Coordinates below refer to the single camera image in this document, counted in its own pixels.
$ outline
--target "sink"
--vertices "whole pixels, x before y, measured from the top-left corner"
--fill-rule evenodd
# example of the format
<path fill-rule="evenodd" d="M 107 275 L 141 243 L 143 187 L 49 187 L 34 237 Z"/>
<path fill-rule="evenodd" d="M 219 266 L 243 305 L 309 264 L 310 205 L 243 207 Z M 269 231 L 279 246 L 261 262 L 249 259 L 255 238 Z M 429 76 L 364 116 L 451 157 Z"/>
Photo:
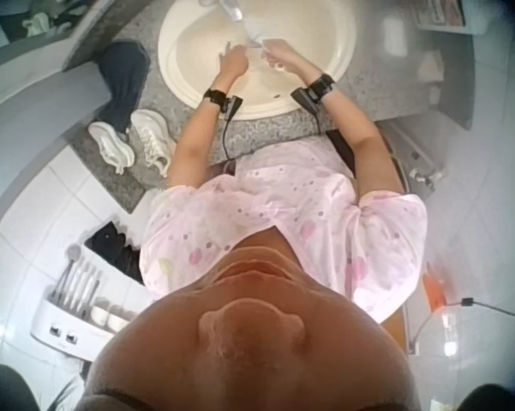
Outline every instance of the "sink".
<path fill-rule="evenodd" d="M 195 109 L 219 72 L 219 53 L 230 41 L 249 42 L 246 27 L 266 38 L 287 40 L 334 80 L 349 67 L 356 45 L 350 0 L 238 0 L 244 21 L 233 22 L 222 7 L 177 0 L 159 35 L 159 66 L 165 83 Z M 299 108 L 290 94 L 303 83 L 293 74 L 271 68 L 261 48 L 248 48 L 249 70 L 231 94 L 244 99 L 235 120 L 279 116 Z"/>

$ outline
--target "mirror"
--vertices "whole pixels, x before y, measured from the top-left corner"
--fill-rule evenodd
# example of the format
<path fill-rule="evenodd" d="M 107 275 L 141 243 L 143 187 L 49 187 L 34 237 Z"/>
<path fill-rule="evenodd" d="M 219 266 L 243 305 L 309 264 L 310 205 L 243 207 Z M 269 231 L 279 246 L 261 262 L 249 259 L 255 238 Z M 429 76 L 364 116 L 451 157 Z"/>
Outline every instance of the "mirror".
<path fill-rule="evenodd" d="M 96 0 L 0 0 L 0 65 L 67 38 Z"/>

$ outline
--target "orange object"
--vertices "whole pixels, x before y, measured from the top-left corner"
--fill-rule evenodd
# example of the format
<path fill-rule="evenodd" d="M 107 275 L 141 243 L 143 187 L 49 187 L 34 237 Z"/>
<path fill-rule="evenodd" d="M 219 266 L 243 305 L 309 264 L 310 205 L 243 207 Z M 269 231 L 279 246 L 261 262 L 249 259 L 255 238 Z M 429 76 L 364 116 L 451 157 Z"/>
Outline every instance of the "orange object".
<path fill-rule="evenodd" d="M 435 313 L 442 307 L 445 307 L 446 296 L 440 281 L 434 276 L 435 271 L 433 267 L 427 263 L 427 272 L 422 277 L 422 285 L 427 293 L 428 304 L 430 305 L 430 312 Z"/>

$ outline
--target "sleeve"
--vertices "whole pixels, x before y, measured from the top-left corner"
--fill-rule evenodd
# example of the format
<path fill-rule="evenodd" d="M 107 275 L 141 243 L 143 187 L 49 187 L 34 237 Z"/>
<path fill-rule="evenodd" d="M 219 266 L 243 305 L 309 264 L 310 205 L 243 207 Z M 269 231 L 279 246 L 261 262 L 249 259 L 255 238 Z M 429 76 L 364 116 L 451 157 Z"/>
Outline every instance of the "sleeve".
<path fill-rule="evenodd" d="M 140 268 L 145 278 L 150 262 L 154 260 L 155 250 L 160 244 L 156 241 L 164 232 L 170 231 L 168 224 L 176 221 L 175 216 L 183 212 L 190 202 L 190 197 L 196 192 L 195 188 L 188 186 L 175 186 L 156 196 L 151 204 L 151 217 L 148 220 L 143 243 L 141 246 Z"/>
<path fill-rule="evenodd" d="M 382 323 L 418 284 L 427 234 L 426 207 L 413 194 L 372 192 L 361 198 L 349 230 L 346 289 L 361 309 Z"/>

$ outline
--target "black wrist strap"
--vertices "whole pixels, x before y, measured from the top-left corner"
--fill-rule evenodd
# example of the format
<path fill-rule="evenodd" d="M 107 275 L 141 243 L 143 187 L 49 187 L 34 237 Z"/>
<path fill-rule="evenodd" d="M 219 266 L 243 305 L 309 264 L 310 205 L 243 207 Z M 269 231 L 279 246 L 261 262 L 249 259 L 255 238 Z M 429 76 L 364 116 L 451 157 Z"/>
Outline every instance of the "black wrist strap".
<path fill-rule="evenodd" d="M 204 94 L 204 98 L 209 98 L 209 101 L 218 105 L 221 108 L 222 113 L 226 113 L 228 99 L 224 92 L 220 92 L 219 90 L 208 89 Z"/>
<path fill-rule="evenodd" d="M 318 103 L 322 98 L 333 91 L 335 81 L 329 74 L 323 74 L 317 81 L 312 83 L 308 90 L 310 91 L 311 98 Z"/>

